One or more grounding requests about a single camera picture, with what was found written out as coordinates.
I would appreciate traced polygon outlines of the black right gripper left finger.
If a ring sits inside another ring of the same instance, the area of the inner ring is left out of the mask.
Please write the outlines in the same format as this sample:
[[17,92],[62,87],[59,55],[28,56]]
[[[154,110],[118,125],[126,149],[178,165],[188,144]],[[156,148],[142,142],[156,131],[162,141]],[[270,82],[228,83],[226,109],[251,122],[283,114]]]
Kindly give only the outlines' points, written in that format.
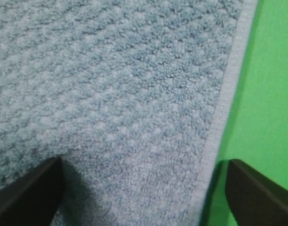
[[0,190],[0,226],[49,226],[62,200],[62,159],[54,157]]

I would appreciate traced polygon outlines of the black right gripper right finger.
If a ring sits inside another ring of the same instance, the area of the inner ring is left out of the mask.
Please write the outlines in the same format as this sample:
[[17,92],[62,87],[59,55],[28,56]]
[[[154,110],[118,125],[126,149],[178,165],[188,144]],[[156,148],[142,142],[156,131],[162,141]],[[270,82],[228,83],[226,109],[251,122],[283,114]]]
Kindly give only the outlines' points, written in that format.
[[240,159],[228,162],[225,196],[239,226],[288,226],[288,190]]

